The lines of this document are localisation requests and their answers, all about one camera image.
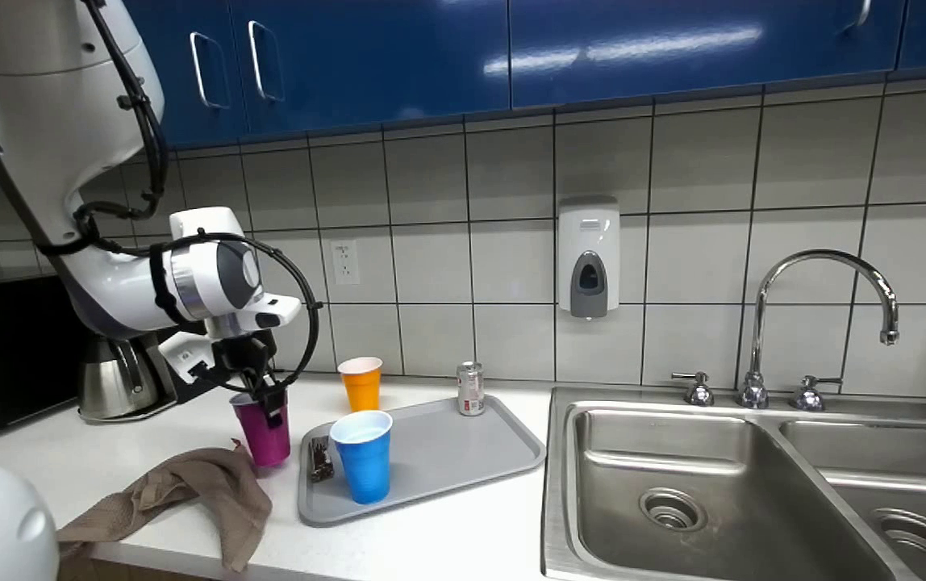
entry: stainless steel sink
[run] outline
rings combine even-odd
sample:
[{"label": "stainless steel sink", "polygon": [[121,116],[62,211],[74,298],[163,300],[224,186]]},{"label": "stainless steel sink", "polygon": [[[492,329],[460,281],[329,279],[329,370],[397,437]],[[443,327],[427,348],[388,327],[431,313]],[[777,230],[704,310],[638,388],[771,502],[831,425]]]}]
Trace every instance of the stainless steel sink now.
[{"label": "stainless steel sink", "polygon": [[926,578],[926,425],[797,420],[785,437]]},{"label": "stainless steel sink", "polygon": [[549,578],[926,578],[926,404],[555,391]]}]

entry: pink cup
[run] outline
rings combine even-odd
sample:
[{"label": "pink cup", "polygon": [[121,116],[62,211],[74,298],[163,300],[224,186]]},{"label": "pink cup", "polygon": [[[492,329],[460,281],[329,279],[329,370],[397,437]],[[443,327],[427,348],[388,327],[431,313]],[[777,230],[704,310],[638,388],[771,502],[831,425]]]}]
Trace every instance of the pink cup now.
[{"label": "pink cup", "polygon": [[242,437],[248,443],[248,451],[254,460],[258,471],[281,467],[291,460],[291,417],[288,404],[281,404],[281,423],[267,425],[263,409],[248,397],[234,394],[233,397]]}]

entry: sink drain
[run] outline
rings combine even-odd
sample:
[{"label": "sink drain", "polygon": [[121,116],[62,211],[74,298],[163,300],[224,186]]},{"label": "sink drain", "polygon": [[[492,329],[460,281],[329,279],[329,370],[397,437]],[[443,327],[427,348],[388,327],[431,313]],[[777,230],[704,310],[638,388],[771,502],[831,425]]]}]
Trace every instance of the sink drain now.
[{"label": "sink drain", "polygon": [[701,528],[708,522],[701,504],[679,489],[653,489],[643,496],[643,509],[654,527],[670,534]]},{"label": "sink drain", "polygon": [[884,538],[905,545],[914,552],[926,552],[926,517],[911,515],[911,509],[882,509],[876,515],[876,528]]}]

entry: blue cup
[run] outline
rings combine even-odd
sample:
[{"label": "blue cup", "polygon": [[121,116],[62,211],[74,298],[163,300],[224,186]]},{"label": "blue cup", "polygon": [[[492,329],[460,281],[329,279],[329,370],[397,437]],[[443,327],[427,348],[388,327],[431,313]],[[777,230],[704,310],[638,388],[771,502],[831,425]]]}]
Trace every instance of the blue cup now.
[{"label": "blue cup", "polygon": [[357,504],[378,504],[391,494],[391,430],[394,417],[385,409],[349,412],[329,430],[345,489]]}]

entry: towel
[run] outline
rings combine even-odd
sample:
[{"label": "towel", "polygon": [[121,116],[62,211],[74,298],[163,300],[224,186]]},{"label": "towel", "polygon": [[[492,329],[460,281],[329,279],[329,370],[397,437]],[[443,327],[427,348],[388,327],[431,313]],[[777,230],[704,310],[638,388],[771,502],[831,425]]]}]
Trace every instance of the towel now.
[{"label": "towel", "polygon": [[103,496],[59,534],[63,560],[88,555],[92,542],[120,542],[168,508],[201,502],[214,515],[224,564],[242,570],[263,535],[271,502],[238,443],[234,450],[173,456]]}]

